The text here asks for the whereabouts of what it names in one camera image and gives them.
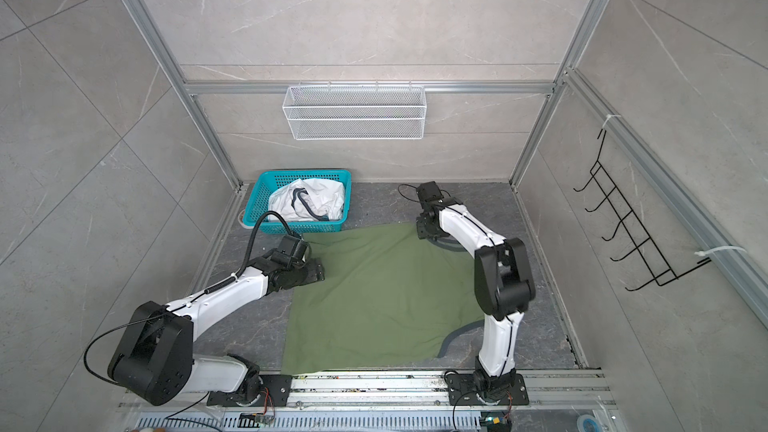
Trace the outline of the teal plastic basket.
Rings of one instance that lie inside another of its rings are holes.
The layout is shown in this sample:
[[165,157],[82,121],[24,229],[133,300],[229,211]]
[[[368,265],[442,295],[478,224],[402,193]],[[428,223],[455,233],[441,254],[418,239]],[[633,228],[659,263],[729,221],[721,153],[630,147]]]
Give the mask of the teal plastic basket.
[[285,170],[261,174],[239,221],[265,234],[281,234],[288,226],[298,233],[333,233],[342,230],[350,209],[351,173],[347,170]]

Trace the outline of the green tank top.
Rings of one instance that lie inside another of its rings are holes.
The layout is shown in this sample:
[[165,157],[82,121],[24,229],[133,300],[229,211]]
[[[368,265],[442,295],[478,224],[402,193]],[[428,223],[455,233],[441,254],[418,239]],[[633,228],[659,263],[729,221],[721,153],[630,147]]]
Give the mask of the green tank top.
[[419,239],[411,224],[305,238],[325,279],[293,291],[284,374],[420,362],[483,318],[472,257]]

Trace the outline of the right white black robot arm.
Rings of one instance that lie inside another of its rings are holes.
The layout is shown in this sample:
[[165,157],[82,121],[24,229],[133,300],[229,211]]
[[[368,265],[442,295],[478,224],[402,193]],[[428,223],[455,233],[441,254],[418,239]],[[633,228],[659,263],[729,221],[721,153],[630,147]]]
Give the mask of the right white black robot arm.
[[444,374],[450,404],[526,405],[524,381],[515,360],[519,328],[536,297],[526,245],[519,238],[492,231],[434,182],[419,185],[416,194],[422,207],[417,236],[469,253],[474,261],[474,295],[484,314],[474,371]]

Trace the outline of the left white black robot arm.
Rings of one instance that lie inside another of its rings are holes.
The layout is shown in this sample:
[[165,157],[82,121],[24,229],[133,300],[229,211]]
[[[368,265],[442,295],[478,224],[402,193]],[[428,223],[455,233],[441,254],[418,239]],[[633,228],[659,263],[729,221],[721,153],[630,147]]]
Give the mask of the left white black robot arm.
[[247,253],[227,278],[167,304],[148,301],[133,313],[107,367],[109,380],[146,402],[164,405],[182,393],[203,392],[237,406],[265,400],[260,368],[236,354],[195,353],[212,326],[269,294],[322,282],[322,262],[289,233],[262,256]]

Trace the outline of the white tank top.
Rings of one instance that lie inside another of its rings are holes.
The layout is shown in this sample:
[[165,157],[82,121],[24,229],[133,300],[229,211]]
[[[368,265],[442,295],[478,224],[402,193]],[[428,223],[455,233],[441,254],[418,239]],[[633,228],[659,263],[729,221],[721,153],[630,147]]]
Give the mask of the white tank top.
[[268,210],[286,222],[335,222],[343,217],[346,188],[329,179],[298,179],[272,193]]

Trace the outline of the blue tape roll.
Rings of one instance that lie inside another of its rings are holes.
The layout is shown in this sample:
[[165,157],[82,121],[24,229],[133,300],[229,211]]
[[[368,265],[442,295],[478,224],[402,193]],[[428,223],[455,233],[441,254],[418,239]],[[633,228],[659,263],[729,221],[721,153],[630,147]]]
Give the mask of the blue tape roll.
[[591,414],[583,414],[577,418],[578,432],[606,432],[607,428]]

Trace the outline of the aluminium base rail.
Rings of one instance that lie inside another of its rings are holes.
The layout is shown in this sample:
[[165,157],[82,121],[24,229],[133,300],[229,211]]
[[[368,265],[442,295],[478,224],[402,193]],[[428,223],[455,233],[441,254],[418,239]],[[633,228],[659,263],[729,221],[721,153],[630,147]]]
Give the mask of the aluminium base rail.
[[274,386],[251,407],[216,405],[199,393],[163,407],[126,401],[112,431],[577,431],[594,415],[607,431],[627,425],[598,370],[525,370],[526,405],[453,407],[445,371],[334,371]]

